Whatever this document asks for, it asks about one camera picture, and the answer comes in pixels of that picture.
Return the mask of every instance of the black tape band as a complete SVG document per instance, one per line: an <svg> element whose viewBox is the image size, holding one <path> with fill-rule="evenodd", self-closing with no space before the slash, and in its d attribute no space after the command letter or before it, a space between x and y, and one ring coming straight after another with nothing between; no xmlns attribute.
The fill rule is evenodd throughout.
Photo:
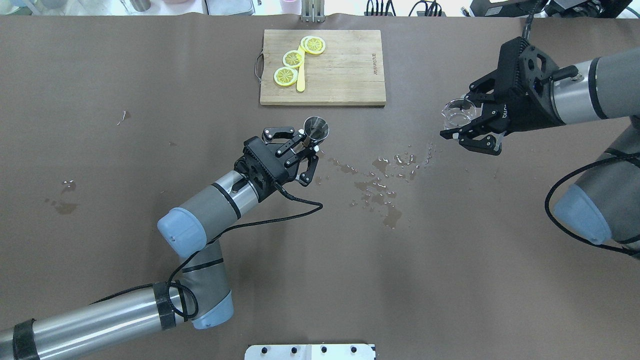
<svg viewBox="0 0 640 360"><path fill-rule="evenodd" d="M204 263L204 264L200 264L200 265L184 268L184 269L182 269L182 273L184 274L186 272L208 268L210 266L217 265L217 264L222 264L224 262L225 262L225 260L223 258L219 258L218 260L210 261L208 263Z"/></svg>
<svg viewBox="0 0 640 360"><path fill-rule="evenodd" d="M154 295L156 296L156 307L158 314L160 315L160 325L162 330L167 330L175 327L175 317L173 315L173 309L169 303L171 298L169 297L169 287L166 282L154 283Z"/></svg>
<svg viewBox="0 0 640 360"><path fill-rule="evenodd" d="M620 150L616 150L616 149L612 149L612 148L608 148L607 150L605 150L604 152L606 152L607 154L611 154L613 156L624 156L624 155L628 155L626 152L624 151L620 151ZM640 168L640 159L638 158L630 158L627 159L628 163L631 163L635 166L637 166L638 168Z"/></svg>
<svg viewBox="0 0 640 360"><path fill-rule="evenodd" d="M13 358L14 360L40 360L36 342L33 339L33 322L27 320L13 327Z"/></svg>
<svg viewBox="0 0 640 360"><path fill-rule="evenodd" d="M238 220L240 220L240 218L242 217L242 214L240 214L240 209L238 209L238 206L236 205L236 202L231 199L231 196L229 195L229 193L222 188L222 186L213 183L211 184L213 185L213 187L215 187L216 189L218 189L218 191L225 197L225 199L227 201L229 201L229 204L231 205L231 207L234 209L234 211L236 212L236 216L238 217Z"/></svg>
<svg viewBox="0 0 640 360"><path fill-rule="evenodd" d="M589 66L589 97L591 98L593 111L596 112L596 115L598 115L598 117L604 120L608 119L609 117L604 114L604 111L602 111L600 100L598 100L598 90L596 89L596 69L598 67L598 61L600 61L600 58L593 59L593 61L591 61L591 65Z"/></svg>

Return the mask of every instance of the wooden cutting board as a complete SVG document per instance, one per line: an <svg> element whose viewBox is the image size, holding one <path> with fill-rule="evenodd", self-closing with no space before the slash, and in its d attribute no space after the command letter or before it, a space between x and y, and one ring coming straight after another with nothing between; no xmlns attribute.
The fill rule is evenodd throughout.
<svg viewBox="0 0 640 360"><path fill-rule="evenodd" d="M284 66L282 56L297 50L307 35L326 42L322 54L305 54L307 88L297 92L295 84L277 85L273 73ZM263 53L262 105L384 106L387 102L380 30L265 30Z"/></svg>

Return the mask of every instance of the yellow plastic knife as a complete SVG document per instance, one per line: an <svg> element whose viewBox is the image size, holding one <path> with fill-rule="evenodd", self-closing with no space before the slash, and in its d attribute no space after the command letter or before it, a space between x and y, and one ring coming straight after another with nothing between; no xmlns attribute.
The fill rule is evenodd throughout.
<svg viewBox="0 0 640 360"><path fill-rule="evenodd" d="M302 63L300 67L298 67L298 81L296 82L296 90L298 92L303 92L307 88L307 84L305 84L305 54L307 53L302 45L298 47L298 51L302 53Z"/></svg>

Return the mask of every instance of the metal clamp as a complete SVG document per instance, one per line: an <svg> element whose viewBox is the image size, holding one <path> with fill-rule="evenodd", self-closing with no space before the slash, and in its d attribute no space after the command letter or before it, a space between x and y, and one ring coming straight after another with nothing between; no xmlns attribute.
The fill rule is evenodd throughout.
<svg viewBox="0 0 640 360"><path fill-rule="evenodd" d="M302 22L324 22L324 0L302 0Z"/></svg>
<svg viewBox="0 0 640 360"><path fill-rule="evenodd" d="M262 58L262 71L260 75L258 75L258 64L260 63L260 58ZM255 77L258 78L258 83L262 83L262 73L264 72L264 49L260 50L260 54L255 59L255 65L253 66L253 73Z"/></svg>

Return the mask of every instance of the light blue robot joint cap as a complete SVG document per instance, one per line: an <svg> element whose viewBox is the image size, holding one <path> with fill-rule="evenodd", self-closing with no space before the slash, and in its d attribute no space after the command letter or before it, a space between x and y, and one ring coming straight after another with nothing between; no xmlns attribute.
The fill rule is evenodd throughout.
<svg viewBox="0 0 640 360"><path fill-rule="evenodd" d="M214 306L213 309L209 310L206 314L201 317L192 320L193 327L202 330L208 329L210 327L218 326L223 322L231 319L231 316L234 315L234 303L231 298L231 290L229 290L229 294L222 299L218 305Z"/></svg>
<svg viewBox="0 0 640 360"><path fill-rule="evenodd" d="M612 238L607 220L582 188L571 184L554 206L554 215L595 245Z"/></svg>
<svg viewBox="0 0 640 360"><path fill-rule="evenodd" d="M173 208L158 221L158 230L182 258L207 245L207 234L194 214L183 208Z"/></svg>

